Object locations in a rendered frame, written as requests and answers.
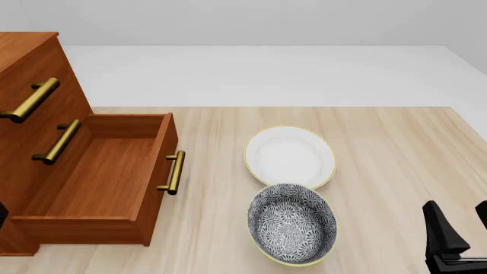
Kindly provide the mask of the open wooden drawer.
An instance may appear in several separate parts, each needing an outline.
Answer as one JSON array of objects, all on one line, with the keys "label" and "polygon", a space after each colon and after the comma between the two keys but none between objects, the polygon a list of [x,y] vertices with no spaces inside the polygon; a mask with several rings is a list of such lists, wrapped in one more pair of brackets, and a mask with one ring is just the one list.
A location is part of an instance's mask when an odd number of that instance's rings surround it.
[{"label": "open wooden drawer", "polygon": [[86,116],[11,219],[39,244],[148,246],[177,141],[171,113]]}]

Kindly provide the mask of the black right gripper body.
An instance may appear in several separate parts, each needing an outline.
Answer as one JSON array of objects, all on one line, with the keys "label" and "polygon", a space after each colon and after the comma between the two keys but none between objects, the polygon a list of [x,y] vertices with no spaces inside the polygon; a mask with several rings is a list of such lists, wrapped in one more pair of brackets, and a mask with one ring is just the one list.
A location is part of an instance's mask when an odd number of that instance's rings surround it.
[{"label": "black right gripper body", "polygon": [[427,267],[430,274],[487,274],[487,257],[461,257],[428,251]]}]

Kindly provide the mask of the white plate with yellow rim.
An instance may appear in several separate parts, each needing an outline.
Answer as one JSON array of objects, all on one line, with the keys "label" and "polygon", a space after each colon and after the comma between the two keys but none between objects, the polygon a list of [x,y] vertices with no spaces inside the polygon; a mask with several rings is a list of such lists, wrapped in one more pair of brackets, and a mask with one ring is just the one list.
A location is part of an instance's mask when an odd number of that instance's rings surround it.
[{"label": "white plate with yellow rim", "polygon": [[304,127],[270,126],[247,141],[243,159],[261,183],[295,183],[319,189],[332,179],[337,157],[330,143]]}]

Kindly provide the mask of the black-and-white patterned bowl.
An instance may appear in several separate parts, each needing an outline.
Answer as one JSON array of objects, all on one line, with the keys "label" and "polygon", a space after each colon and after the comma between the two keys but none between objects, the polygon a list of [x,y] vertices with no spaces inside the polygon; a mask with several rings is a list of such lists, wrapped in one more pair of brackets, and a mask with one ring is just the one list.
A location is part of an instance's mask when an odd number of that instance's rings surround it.
[{"label": "black-and-white patterned bowl", "polygon": [[252,242],[286,266],[312,266],[332,252],[339,234],[335,212],[317,191],[293,183],[260,190],[247,210]]}]

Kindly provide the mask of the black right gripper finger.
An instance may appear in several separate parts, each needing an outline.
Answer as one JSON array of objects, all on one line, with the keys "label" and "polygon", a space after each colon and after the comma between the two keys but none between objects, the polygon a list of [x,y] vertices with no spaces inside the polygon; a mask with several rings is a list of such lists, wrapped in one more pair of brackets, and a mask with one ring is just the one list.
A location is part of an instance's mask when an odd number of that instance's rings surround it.
[{"label": "black right gripper finger", "polygon": [[479,216],[481,222],[487,225],[487,200],[482,201],[475,207],[476,213]]},{"label": "black right gripper finger", "polygon": [[422,206],[426,227],[426,255],[461,254],[470,245],[454,230],[434,200]]}]

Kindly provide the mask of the wooden cabinet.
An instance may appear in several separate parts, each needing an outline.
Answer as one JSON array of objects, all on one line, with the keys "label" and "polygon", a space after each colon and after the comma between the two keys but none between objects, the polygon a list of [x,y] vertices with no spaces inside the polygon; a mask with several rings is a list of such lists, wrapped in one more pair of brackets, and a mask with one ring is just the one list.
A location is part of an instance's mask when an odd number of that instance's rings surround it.
[{"label": "wooden cabinet", "polygon": [[[0,72],[33,50],[50,47],[64,52],[56,32],[0,32]],[[8,214],[0,230],[0,256],[34,255],[40,248],[39,241],[15,225],[13,217]]]}]

